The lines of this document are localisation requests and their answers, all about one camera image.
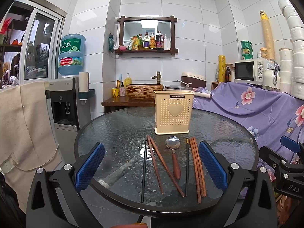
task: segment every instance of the metal spoon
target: metal spoon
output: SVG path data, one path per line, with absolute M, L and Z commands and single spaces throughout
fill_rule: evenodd
M 175 149 L 177 149 L 180 146 L 180 144 L 181 142 L 179 138 L 177 138 L 176 136 L 172 135 L 166 138 L 166 146 L 172 149 L 173 173 L 177 180 L 181 178 L 181 170 L 177 162 Z

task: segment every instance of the sink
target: sink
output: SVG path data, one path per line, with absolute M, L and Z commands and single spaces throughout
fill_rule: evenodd
M 154 91 L 164 90 L 163 84 L 130 84 L 126 86 L 126 92 L 132 99 L 154 99 Z

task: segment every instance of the purple floral blanket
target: purple floral blanket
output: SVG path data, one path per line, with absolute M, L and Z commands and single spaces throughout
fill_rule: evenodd
M 204 88 L 195 91 L 209 92 Z M 244 83 L 220 83 L 211 98 L 194 96 L 193 108 L 211 111 L 247 128 L 260 147 L 268 146 L 289 162 L 294 153 L 280 144 L 283 135 L 304 141 L 304 101 L 286 93 L 266 91 Z M 264 165 L 259 159 L 258 167 Z

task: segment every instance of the white microwave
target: white microwave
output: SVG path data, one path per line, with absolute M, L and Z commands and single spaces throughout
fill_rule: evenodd
M 263 85 L 263 76 L 267 68 L 274 69 L 275 65 L 265 58 L 237 61 L 234 82 Z

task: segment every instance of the bronze faucet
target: bronze faucet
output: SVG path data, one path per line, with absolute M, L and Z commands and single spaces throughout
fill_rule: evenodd
M 155 76 L 152 76 L 152 79 L 156 79 L 156 83 L 160 84 L 161 83 L 161 72 L 157 71 Z

